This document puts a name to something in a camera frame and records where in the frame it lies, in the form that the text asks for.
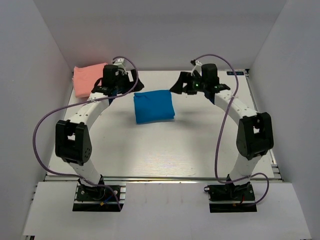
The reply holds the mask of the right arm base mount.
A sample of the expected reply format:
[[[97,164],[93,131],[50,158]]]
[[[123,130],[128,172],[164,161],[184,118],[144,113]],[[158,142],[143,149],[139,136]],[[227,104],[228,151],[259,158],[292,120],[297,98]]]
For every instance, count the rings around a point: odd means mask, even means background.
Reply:
[[[203,188],[208,194],[210,213],[255,213],[256,198],[250,182],[235,186],[230,184],[212,184]]]

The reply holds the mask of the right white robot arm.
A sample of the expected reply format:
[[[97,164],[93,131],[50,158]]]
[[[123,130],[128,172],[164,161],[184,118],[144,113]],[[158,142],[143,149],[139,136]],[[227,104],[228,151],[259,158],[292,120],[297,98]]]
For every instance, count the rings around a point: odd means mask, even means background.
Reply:
[[[244,193],[245,185],[254,176],[254,169],[267,152],[274,147],[272,119],[267,112],[259,113],[236,97],[236,92],[220,82],[218,68],[214,63],[202,64],[192,60],[193,69],[182,71],[171,93],[195,95],[198,92],[216,107],[224,111],[223,122],[230,117],[237,124],[236,148],[238,156],[226,180],[217,181],[227,185],[226,195],[236,200]]]

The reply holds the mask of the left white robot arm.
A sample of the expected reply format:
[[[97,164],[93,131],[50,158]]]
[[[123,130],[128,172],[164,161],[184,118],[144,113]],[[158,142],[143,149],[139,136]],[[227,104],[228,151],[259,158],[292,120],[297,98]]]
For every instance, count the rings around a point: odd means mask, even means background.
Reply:
[[[88,103],[69,119],[59,120],[55,126],[55,154],[73,168],[80,183],[89,186],[88,193],[99,200],[105,196],[106,187],[101,184],[102,176],[95,168],[90,128],[114,100],[114,97],[127,92],[138,92],[144,88],[136,69],[126,71],[122,63],[105,65],[102,77],[93,85]]]

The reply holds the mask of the blue t shirt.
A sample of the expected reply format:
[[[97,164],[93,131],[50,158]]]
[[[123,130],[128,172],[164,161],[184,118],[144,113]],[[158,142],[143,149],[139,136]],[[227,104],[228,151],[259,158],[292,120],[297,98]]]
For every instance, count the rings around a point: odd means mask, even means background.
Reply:
[[[171,121],[175,117],[172,94],[169,90],[134,93],[136,124]]]

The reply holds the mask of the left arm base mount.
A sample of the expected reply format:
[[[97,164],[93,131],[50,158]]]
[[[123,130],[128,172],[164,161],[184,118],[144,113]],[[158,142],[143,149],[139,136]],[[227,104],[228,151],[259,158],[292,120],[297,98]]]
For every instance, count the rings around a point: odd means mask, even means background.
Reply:
[[[78,180],[73,212],[120,212],[125,202],[125,186],[107,187],[87,186]]]

